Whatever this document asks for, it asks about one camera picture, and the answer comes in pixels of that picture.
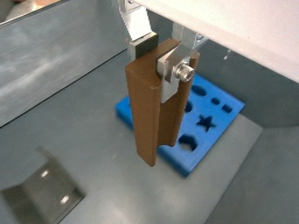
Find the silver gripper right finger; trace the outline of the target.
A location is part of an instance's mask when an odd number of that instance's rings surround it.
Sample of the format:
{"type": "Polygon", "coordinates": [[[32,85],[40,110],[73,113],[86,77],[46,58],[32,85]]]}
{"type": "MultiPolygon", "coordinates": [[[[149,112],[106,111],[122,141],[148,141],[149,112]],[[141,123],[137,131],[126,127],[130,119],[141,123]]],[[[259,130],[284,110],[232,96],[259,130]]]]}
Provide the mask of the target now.
{"type": "Polygon", "coordinates": [[[176,94],[180,82],[188,82],[195,74],[191,56],[208,42],[208,38],[177,23],[172,24],[172,38],[178,45],[157,60],[156,72],[161,78],[161,103],[176,94]]]}

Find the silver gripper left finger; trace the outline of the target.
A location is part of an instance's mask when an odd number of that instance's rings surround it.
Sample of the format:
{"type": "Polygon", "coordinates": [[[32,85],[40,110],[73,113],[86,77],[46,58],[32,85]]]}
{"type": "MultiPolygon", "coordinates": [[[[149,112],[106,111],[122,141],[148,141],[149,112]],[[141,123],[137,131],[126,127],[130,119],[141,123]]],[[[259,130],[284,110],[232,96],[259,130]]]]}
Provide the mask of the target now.
{"type": "Polygon", "coordinates": [[[158,35],[152,31],[146,9],[133,0],[112,0],[125,30],[126,49],[134,60],[157,47],[158,35]]]}

